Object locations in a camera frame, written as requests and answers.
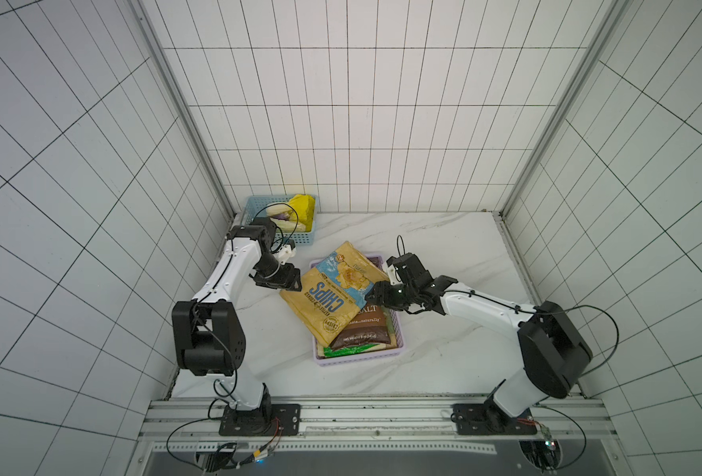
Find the green Chuba cassava chips bag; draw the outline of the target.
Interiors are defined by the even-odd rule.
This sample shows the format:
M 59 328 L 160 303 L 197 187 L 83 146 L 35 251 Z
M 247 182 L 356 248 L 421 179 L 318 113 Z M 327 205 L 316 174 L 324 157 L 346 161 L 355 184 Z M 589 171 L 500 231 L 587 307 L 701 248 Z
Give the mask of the green Chuba cassava chips bag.
M 383 343 L 367 343 L 357 346 L 343 347 L 339 349 L 332 349 L 330 347 L 324 347 L 320 352 L 319 356 L 325 359 L 340 358 L 352 355 L 359 355 L 365 353 L 380 352 L 385 350 L 395 349 L 394 346 L 390 344 Z

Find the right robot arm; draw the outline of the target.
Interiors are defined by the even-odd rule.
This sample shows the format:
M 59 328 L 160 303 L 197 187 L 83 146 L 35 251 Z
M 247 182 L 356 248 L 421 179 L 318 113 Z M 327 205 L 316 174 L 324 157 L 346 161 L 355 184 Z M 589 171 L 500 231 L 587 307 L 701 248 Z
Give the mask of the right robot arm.
M 567 312 L 552 301 L 538 307 L 517 305 L 481 295 L 445 276 L 420 286 L 382 281 L 366 301 L 406 313 L 418 305 L 421 311 L 475 322 L 517 343 L 523 366 L 498 384 L 485 402 L 487 416 L 497 422 L 517 418 L 547 398 L 565 398 L 593 357 Z

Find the brown Kettle sea salt bag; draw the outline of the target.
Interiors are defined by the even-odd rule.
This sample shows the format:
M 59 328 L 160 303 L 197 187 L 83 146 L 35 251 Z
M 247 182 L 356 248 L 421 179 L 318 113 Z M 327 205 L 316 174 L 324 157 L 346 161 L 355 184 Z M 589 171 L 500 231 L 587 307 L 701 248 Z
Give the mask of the brown Kettle sea salt bag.
M 330 343 L 333 351 L 365 344 L 391 344 L 389 314 L 376 305 L 363 307 Z

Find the purple plastic basket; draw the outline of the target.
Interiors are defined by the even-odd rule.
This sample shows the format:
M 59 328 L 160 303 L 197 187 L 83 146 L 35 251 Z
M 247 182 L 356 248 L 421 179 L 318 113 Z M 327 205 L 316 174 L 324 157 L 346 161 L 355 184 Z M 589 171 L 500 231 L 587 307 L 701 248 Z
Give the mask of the purple plastic basket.
M 374 265 L 378 266 L 382 270 L 382 258 L 377 255 L 365 255 Z M 316 261 L 315 263 L 311 264 L 311 268 L 315 266 L 319 261 Z M 352 355 L 352 356 L 346 356 L 346 357 L 340 357 L 340 358 L 332 358 L 332 359 L 325 359 L 321 358 L 319 356 L 319 352 L 324 348 L 324 347 L 329 347 L 323 346 L 315 340 L 315 343 L 313 343 L 313 352 L 315 353 L 315 362 L 320 365 L 320 366 L 330 366 L 330 365 L 336 365 L 336 364 L 344 364 L 344 363 L 352 363 L 352 362 L 361 362 L 364 360 L 372 360 L 372 359 L 379 359 L 379 358 L 384 358 L 384 357 L 393 357 L 396 355 L 399 355 L 403 352 L 404 347 L 405 347 L 405 340 L 403 337 L 403 332 L 401 331 L 401 327 L 399 325 L 399 320 L 394 313 L 394 311 L 388 311 L 388 309 L 384 309 L 389 314 L 389 331 L 391 333 L 391 338 L 392 338 L 392 343 L 391 345 L 395 347 L 395 349 L 391 350 L 385 350 L 385 351 L 380 351 L 380 352 L 373 352 L 373 353 L 365 353 L 365 354 L 359 354 L 359 355 Z

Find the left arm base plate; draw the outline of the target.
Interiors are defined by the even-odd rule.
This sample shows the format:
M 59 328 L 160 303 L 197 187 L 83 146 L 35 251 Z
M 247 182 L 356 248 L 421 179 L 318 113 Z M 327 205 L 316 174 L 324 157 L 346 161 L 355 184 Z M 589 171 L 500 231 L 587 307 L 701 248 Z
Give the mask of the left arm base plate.
M 218 434 L 226 438 L 296 436 L 300 422 L 300 405 L 274 404 L 269 396 L 265 396 L 256 410 L 227 408 L 220 418 Z

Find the blue salt chips bag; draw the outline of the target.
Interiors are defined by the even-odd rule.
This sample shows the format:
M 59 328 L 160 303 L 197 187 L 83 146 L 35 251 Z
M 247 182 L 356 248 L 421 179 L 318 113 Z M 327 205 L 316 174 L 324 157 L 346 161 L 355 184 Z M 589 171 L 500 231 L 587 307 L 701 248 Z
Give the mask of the blue salt chips bag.
M 301 276 L 301 290 L 280 296 L 317 343 L 327 346 L 366 305 L 387 274 L 346 241 Z

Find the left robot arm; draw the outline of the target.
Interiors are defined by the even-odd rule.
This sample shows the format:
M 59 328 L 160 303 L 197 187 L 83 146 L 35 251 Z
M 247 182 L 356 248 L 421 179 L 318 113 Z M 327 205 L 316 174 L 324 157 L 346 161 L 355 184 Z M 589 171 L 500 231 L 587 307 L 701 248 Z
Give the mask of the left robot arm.
M 223 252 L 203 287 L 172 309 L 178 367 L 214 377 L 214 393 L 240 413 L 271 412 L 267 385 L 245 369 L 246 336 L 236 311 L 248 283 L 299 292 L 301 270 L 290 262 L 295 242 L 275 222 L 257 217 L 226 235 Z

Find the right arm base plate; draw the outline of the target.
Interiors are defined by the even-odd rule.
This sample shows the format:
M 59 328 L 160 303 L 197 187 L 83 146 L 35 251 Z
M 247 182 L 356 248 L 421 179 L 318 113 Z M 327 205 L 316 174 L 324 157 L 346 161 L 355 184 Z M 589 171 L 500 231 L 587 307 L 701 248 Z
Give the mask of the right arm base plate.
M 537 425 L 530 417 L 529 407 L 517 416 L 506 414 L 490 396 L 483 403 L 454 404 L 450 420 L 459 436 L 535 436 Z

